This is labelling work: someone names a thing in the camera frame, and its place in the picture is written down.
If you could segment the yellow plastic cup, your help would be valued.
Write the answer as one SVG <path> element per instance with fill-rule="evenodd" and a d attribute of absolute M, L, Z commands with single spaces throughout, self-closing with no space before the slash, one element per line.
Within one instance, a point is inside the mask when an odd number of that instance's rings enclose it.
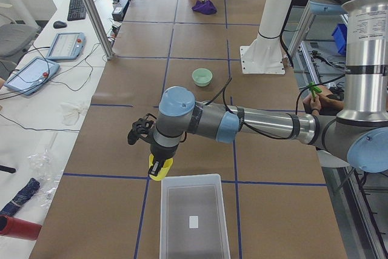
<path fill-rule="evenodd" d="M 161 181 L 168 174 L 173 164 L 173 158 L 167 160 L 157 160 L 153 154 L 149 155 L 148 175 L 152 180 Z"/>

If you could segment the purple cloth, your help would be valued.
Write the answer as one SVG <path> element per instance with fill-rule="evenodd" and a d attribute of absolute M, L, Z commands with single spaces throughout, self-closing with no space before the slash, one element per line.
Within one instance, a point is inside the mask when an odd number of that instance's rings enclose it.
<path fill-rule="evenodd" d="M 210 0 L 197 0 L 195 5 L 192 7 L 192 10 L 203 15 L 214 15 L 218 11 L 217 8 L 214 6 L 213 2 Z"/>

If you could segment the clear plastic box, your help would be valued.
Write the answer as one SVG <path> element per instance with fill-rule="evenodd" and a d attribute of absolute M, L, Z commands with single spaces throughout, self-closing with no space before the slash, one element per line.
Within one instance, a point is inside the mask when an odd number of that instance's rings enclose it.
<path fill-rule="evenodd" d="M 161 181 L 160 258 L 230 258 L 218 174 Z"/>

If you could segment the black computer box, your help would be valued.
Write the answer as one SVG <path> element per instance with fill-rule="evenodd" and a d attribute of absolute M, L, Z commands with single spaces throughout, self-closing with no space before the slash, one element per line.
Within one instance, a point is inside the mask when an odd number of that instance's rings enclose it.
<path fill-rule="evenodd" d="M 113 3 L 112 18 L 114 21 L 123 21 L 127 9 L 129 7 L 129 0 L 119 0 Z"/>

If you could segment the mint green bowl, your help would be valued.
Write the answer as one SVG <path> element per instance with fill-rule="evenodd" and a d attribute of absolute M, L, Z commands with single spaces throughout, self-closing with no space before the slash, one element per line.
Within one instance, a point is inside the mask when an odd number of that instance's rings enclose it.
<path fill-rule="evenodd" d="M 198 68 L 192 72 L 192 79 L 195 85 L 199 87 L 205 87 L 211 83 L 213 79 L 213 73 L 209 69 Z"/>

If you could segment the crumpled clear plastic wrap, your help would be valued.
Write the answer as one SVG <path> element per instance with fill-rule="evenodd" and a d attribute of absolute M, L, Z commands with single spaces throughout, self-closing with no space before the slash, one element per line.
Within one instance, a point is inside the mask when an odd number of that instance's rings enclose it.
<path fill-rule="evenodd" d="M 29 156 L 28 161 L 32 177 L 40 185 L 35 195 L 38 197 L 40 206 L 48 210 L 55 196 L 63 170 L 55 166 L 56 160 L 48 149 Z"/>

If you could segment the folded blue umbrella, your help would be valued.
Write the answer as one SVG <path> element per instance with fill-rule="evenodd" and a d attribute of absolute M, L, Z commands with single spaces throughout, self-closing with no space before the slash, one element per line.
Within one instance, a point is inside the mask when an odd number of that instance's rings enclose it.
<path fill-rule="evenodd" d="M 40 189 L 40 182 L 30 178 L 28 183 L 2 209 L 1 215 L 13 217 Z"/>

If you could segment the blue storage bin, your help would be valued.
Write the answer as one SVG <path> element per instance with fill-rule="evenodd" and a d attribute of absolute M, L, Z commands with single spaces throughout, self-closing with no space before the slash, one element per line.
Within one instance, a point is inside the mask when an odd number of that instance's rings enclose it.
<path fill-rule="evenodd" d="M 346 56 L 347 26 L 345 24 L 337 24 L 332 33 L 332 37 L 335 41 L 337 52 L 341 56 Z"/>

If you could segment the green hand tool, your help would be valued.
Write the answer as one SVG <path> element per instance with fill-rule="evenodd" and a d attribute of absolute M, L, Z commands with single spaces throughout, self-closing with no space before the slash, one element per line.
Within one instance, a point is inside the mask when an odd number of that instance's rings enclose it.
<path fill-rule="evenodd" d="M 313 81 L 309 83 L 307 88 L 309 89 L 313 100 L 315 99 L 317 93 L 322 93 L 322 90 Z"/>

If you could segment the teach pendant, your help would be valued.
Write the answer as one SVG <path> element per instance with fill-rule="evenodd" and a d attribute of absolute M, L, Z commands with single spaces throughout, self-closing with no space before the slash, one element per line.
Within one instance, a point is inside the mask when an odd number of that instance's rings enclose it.
<path fill-rule="evenodd" d="M 57 62 L 35 57 L 17 73 L 12 74 L 4 86 L 23 95 L 37 92 L 59 70 Z"/>
<path fill-rule="evenodd" d="M 52 61 L 73 61 L 78 58 L 85 45 L 82 32 L 57 33 L 46 58 Z"/>

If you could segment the black computer mouse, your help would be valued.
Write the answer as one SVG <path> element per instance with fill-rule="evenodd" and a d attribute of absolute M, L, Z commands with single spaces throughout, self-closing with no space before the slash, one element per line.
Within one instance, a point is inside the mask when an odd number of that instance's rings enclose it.
<path fill-rule="evenodd" d="M 62 29 L 62 28 L 66 28 L 66 27 L 67 27 L 67 23 L 63 22 L 63 21 L 55 21 L 53 23 L 53 28 L 54 29 Z"/>

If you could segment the near teach pendant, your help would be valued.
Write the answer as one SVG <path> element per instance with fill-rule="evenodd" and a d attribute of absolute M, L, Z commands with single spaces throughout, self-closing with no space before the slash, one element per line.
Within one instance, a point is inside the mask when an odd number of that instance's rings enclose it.
<path fill-rule="evenodd" d="M 35 57 L 17 73 L 12 74 L 4 86 L 23 95 L 37 92 L 59 70 L 57 62 Z"/>

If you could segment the red cylinder bottle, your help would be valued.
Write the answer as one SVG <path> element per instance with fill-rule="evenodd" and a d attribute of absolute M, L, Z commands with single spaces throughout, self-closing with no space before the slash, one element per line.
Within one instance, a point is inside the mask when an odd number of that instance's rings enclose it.
<path fill-rule="evenodd" d="M 34 241 L 42 226 L 15 217 L 1 215 L 1 236 Z"/>

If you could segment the person in black clothes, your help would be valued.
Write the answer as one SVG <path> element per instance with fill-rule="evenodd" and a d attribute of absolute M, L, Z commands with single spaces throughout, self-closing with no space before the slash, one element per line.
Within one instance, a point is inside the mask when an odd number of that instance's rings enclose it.
<path fill-rule="evenodd" d="M 315 116 L 335 116 L 343 110 L 343 101 L 338 100 L 337 96 L 334 95 L 326 86 L 319 85 L 318 87 L 320 88 L 321 93 L 316 93 L 314 98 L 310 93 L 303 99 L 303 105 L 306 113 L 310 113 Z"/>

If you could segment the aluminium frame post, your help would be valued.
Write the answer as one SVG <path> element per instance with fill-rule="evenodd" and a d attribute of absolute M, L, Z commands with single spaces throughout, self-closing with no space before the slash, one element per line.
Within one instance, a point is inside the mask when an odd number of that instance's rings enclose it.
<path fill-rule="evenodd" d="M 112 50 L 107 34 L 105 33 L 105 29 L 102 24 L 96 5 L 94 3 L 94 0 L 82 0 L 82 1 L 85 5 L 87 13 L 89 14 L 90 21 L 98 37 L 99 43 L 104 51 L 104 54 L 108 60 L 111 60 L 113 58 L 114 52 Z"/>

